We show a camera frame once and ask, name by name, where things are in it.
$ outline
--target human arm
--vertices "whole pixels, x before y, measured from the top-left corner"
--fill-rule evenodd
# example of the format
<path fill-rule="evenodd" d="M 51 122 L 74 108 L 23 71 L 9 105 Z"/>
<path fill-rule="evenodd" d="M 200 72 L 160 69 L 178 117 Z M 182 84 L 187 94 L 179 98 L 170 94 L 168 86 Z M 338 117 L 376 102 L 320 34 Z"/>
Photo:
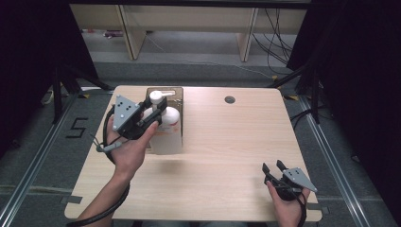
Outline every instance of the human arm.
<path fill-rule="evenodd" d="M 110 143 L 119 136 L 116 131 L 112 130 L 113 118 L 111 117 L 107 126 L 107 141 Z M 145 149 L 150 138 L 154 135 L 158 127 L 157 121 L 151 124 L 145 133 L 138 140 L 128 140 L 119 138 L 122 142 L 120 148 L 112 150 L 115 169 L 113 176 L 109 182 L 101 189 L 94 200 L 79 215 L 78 220 L 91 218 L 103 213 L 105 210 L 116 204 L 135 172 L 143 164 L 145 159 Z M 111 226 L 113 213 L 109 214 L 93 224 L 87 226 Z"/>
<path fill-rule="evenodd" d="M 271 198 L 274 204 L 274 213 L 280 227 L 296 227 L 300 223 L 302 217 L 302 210 L 300 203 L 297 200 L 294 201 L 283 201 L 277 194 L 275 187 L 270 181 L 266 182 L 268 186 Z M 306 204 L 307 198 L 309 197 L 310 190 L 304 188 L 302 195 L 299 196 L 299 200 Z"/>

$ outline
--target gray floor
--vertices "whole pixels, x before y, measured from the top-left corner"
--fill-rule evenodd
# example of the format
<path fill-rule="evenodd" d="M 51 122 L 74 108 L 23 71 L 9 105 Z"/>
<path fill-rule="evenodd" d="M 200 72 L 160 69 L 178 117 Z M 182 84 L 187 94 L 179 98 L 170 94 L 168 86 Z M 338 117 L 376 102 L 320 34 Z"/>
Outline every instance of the gray floor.
<path fill-rule="evenodd" d="M 195 81 L 194 84 L 203 83 L 209 86 L 264 87 L 272 82 L 271 76 L 277 75 L 267 67 L 268 56 L 255 41 L 252 43 L 249 60 L 241 62 L 235 34 L 150 32 L 138 60 L 131 61 L 124 39 L 107 39 L 102 36 L 103 32 L 97 30 L 95 33 L 84 32 L 82 35 L 100 78 L 110 85 L 152 81 L 158 84 L 173 81 L 177 84 L 192 85 L 191 82 Z M 288 35 L 283 38 L 292 45 L 296 37 Z M 284 58 L 280 48 L 274 47 L 273 51 Z M 180 65 L 192 80 L 186 79 L 182 71 L 177 72 L 177 65 Z M 269 58 L 269 65 L 281 73 L 289 72 L 274 58 Z M 209 72 L 217 73 L 218 76 L 208 75 Z M 232 81 L 224 81 L 227 79 L 225 77 L 228 79 L 231 77 Z M 295 80 L 281 88 L 283 95 L 294 95 Z M 85 81 L 80 83 L 82 86 L 93 86 Z M 64 199 L 74 188 L 79 170 L 92 143 L 90 133 L 97 131 L 103 115 L 102 110 L 106 108 L 110 97 L 111 95 L 101 93 L 75 100 L 61 125 L 57 139 L 40 166 L 38 175 L 13 217 L 11 226 L 62 226 L 68 221 L 63 215 Z M 302 111 L 301 104 L 297 100 L 286 99 L 285 104 L 288 116 Z M 21 136 L 23 141 L 21 147 L 10 149 L 0 161 L 2 207 L 9 200 L 13 188 L 24 177 L 37 150 L 40 149 L 52 126 L 52 113 L 52 103 L 39 109 Z M 363 167 L 351 160 L 352 149 L 342 136 L 335 120 L 331 119 L 330 112 L 322 110 L 320 115 L 323 132 L 371 226 L 396 226 Z M 80 120 L 76 122 L 76 126 L 85 128 L 85 132 L 79 139 L 74 139 L 70 138 L 71 135 L 78 137 L 79 131 L 72 131 L 71 126 L 77 118 Z M 310 178 L 319 188 L 317 197 L 323 208 L 323 219 L 319 223 L 307 223 L 305 226 L 357 226 L 306 118 L 300 120 L 295 134 Z M 131 221 L 117 220 L 114 226 L 131 226 Z M 276 226 L 276 223 L 269 223 L 269 226 Z"/>

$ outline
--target white bottle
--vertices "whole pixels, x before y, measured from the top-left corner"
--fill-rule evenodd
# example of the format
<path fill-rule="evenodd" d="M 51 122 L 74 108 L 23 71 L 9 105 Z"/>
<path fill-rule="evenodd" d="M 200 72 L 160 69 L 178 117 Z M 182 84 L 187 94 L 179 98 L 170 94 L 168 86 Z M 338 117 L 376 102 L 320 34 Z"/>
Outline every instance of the white bottle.
<path fill-rule="evenodd" d="M 152 108 L 145 110 L 144 118 L 149 116 L 157 109 L 164 96 L 160 91 L 150 93 Z M 162 124 L 156 131 L 156 134 L 150 139 L 150 147 L 155 154 L 177 154 L 183 149 L 183 139 L 181 136 L 180 112 L 175 108 L 166 107 L 162 112 Z"/>

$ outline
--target white bottle cap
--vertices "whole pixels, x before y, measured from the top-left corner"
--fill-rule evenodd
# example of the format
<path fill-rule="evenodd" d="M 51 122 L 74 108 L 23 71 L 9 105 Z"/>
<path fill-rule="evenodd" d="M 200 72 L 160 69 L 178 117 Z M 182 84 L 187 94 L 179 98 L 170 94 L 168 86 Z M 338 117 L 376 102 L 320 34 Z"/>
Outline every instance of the white bottle cap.
<path fill-rule="evenodd" d="M 161 91 L 153 91 L 149 95 L 152 104 L 157 105 L 163 101 L 163 94 Z"/>

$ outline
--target human hand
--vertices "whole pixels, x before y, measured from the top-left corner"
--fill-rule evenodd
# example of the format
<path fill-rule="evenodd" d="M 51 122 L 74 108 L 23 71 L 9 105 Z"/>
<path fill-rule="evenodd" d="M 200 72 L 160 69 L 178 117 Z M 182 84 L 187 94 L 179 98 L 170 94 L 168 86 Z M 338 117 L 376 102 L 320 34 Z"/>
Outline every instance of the human hand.
<path fill-rule="evenodd" d="M 301 220 L 302 210 L 300 203 L 297 200 L 294 201 L 283 201 L 277 194 L 277 190 L 270 181 L 266 182 L 268 186 L 271 198 L 274 204 L 274 213 L 277 221 L 281 227 L 295 227 Z M 307 198 L 309 197 L 310 190 L 304 188 L 299 199 L 303 204 L 306 204 Z"/>
<path fill-rule="evenodd" d="M 113 130 L 113 116 L 110 117 L 107 125 L 107 143 L 110 144 L 120 135 Z M 148 142 L 157 131 L 158 122 L 153 122 L 145 133 L 137 140 L 128 140 L 121 137 L 117 141 L 123 143 L 121 147 L 112 150 L 115 163 L 114 175 L 130 181 L 135 175 L 136 170 L 144 163 L 145 150 Z"/>

